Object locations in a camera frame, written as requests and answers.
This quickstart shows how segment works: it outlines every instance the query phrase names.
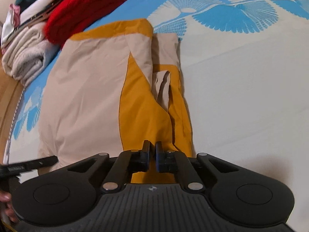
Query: stack of folded clothes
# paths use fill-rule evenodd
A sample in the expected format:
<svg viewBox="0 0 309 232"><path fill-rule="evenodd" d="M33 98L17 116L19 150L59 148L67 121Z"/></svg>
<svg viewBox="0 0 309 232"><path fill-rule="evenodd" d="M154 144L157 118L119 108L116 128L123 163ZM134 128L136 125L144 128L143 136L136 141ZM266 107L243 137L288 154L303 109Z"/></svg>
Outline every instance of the stack of folded clothes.
<svg viewBox="0 0 309 232"><path fill-rule="evenodd" d="M126 0L16 0L1 35L5 73L25 87L50 63L59 46Z"/></svg>

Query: bed sheet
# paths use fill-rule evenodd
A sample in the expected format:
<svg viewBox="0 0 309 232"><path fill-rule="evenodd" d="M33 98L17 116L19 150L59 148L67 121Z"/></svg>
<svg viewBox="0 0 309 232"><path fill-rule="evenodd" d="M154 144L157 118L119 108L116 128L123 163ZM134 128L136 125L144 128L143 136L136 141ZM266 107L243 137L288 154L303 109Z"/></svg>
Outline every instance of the bed sheet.
<svg viewBox="0 0 309 232"><path fill-rule="evenodd" d="M88 29L136 18L181 40L194 151L287 184L295 195L288 224L308 232L309 0L128 0ZM10 162L37 156L41 101L58 55L24 93Z"/></svg>

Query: red folded fabric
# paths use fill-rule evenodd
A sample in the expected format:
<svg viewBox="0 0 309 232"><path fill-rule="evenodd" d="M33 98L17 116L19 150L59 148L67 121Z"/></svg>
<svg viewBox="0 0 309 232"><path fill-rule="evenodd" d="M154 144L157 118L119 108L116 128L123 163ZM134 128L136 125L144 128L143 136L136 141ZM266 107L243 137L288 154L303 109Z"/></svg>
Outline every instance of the red folded fabric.
<svg viewBox="0 0 309 232"><path fill-rule="evenodd" d="M75 33L108 15L126 0L63 0L51 13L45 28L46 38L61 47Z"/></svg>

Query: white fluffy towel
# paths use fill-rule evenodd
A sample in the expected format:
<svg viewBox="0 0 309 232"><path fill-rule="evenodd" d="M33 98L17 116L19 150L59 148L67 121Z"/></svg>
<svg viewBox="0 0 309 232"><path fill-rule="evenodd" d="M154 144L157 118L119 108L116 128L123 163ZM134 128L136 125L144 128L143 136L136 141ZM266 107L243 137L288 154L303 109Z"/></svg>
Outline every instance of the white fluffy towel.
<svg viewBox="0 0 309 232"><path fill-rule="evenodd" d="M2 57L2 66L6 74L20 80L27 87L50 63L58 46L44 39L40 22L31 28L23 29L11 42Z"/></svg>

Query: ribbed gray panel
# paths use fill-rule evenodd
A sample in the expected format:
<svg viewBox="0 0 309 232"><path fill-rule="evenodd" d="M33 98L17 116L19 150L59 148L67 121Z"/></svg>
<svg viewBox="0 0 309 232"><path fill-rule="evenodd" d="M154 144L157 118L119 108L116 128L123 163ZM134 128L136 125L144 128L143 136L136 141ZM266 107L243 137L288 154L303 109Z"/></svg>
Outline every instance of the ribbed gray panel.
<svg viewBox="0 0 309 232"><path fill-rule="evenodd" d="M72 224L43 228L20 222L18 232L292 232L281 224L245 228L225 221L199 194L184 192L179 184L128 184L106 194L85 217Z"/></svg>

